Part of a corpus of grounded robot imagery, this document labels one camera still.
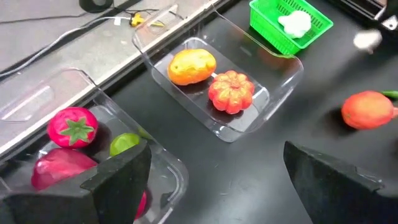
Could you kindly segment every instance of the yellow connector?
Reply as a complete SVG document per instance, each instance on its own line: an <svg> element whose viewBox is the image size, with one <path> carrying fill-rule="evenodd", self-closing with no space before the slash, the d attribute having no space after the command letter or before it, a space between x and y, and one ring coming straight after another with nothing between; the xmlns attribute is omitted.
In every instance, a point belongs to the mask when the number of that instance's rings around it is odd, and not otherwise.
<svg viewBox="0 0 398 224"><path fill-rule="evenodd" d="M131 23L130 25L132 27L136 27L139 24L142 24L143 22L145 22L145 19L141 17L141 15L139 13L135 13L134 17L131 19ZM151 24L152 26L158 26L158 27L164 27L164 24L161 22L154 22Z"/></svg>

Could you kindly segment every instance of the orange vegetable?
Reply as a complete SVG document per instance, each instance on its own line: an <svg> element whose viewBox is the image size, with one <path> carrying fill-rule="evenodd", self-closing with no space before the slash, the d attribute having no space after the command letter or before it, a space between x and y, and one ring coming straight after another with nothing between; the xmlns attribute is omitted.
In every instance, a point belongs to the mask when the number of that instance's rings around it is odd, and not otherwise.
<svg viewBox="0 0 398 224"><path fill-rule="evenodd" d="M208 93L216 109L236 114L252 104L254 84L242 73L228 71L213 80Z"/></svg>
<svg viewBox="0 0 398 224"><path fill-rule="evenodd" d="M186 49L176 54L167 68L170 81L189 85L206 80L216 70L216 59L204 49Z"/></svg>
<svg viewBox="0 0 398 224"><path fill-rule="evenodd" d="M373 129L387 124L395 116L390 99L376 91L350 96L341 108L344 122L355 129Z"/></svg>

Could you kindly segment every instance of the black table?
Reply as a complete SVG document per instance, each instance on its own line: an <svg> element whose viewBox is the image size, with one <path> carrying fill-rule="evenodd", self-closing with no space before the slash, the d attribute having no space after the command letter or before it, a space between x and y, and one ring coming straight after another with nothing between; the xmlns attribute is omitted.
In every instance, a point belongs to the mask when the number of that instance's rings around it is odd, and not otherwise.
<svg viewBox="0 0 398 224"><path fill-rule="evenodd" d="M326 152L383 179L398 170L398 121L352 132L339 119L345 98L364 90L398 89L396 49L374 55L353 45L360 26L326 1L309 0L334 27L300 52L305 78L255 133L228 144L185 111L144 73L113 99L188 168L186 195L167 223L311 223L286 171L286 140ZM250 34L248 1L226 15Z"/></svg>

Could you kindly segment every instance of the pink tomato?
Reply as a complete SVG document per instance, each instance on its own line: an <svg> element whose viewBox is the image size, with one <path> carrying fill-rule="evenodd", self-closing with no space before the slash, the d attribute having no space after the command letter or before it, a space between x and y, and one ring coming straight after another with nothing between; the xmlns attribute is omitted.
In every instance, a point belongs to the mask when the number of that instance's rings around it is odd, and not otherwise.
<svg viewBox="0 0 398 224"><path fill-rule="evenodd" d="M86 108L69 107L59 111L49 122L47 133L60 147L78 149L95 138L98 121Z"/></svg>

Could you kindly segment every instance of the toy pumpkin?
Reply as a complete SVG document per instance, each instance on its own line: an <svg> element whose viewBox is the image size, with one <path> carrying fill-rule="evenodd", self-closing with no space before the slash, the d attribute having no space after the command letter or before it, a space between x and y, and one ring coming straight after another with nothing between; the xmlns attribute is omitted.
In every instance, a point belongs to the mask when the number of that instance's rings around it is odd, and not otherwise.
<svg viewBox="0 0 398 224"><path fill-rule="evenodd" d="M254 84L242 73L228 71L216 76L209 88L209 99L219 111L236 114L253 102Z"/></svg>

